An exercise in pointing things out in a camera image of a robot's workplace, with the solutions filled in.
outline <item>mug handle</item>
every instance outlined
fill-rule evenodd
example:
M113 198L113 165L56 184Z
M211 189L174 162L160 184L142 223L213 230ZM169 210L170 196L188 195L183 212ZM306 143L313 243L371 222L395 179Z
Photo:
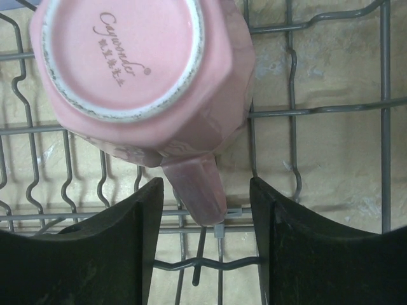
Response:
M226 196L213 154L164 161L162 168L197 224L211 226L224 221Z

